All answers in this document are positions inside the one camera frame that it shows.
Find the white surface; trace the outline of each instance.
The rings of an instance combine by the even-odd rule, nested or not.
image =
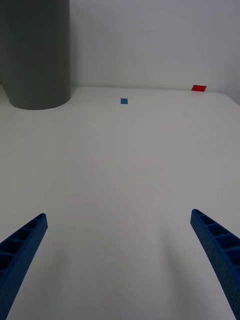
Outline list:
[[[239,0],[70,0],[72,81],[172,88],[240,104]]]
[[[190,216],[240,237],[239,123],[217,93],[81,88],[25,111],[1,89],[0,241],[49,225],[8,320],[233,320]]]

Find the blue square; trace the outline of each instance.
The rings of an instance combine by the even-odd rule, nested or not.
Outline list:
[[[129,104],[128,99],[125,99],[125,98],[121,99],[121,105],[128,105],[128,104]]]

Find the white table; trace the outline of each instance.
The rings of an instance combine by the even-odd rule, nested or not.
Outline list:
[[[230,98],[75,88],[25,111],[0,89],[0,241],[42,212],[49,225],[8,320],[235,319],[193,208],[240,237]]]

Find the blue tile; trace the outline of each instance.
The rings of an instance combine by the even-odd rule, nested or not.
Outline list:
[[[190,223],[236,320],[240,320],[240,239],[196,209],[192,210]]]
[[[128,104],[129,104],[128,99],[121,98],[121,105],[128,105]]]

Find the white wall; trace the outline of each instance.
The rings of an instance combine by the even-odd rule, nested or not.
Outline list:
[[[71,0],[72,82],[206,85],[240,103],[239,0]]]

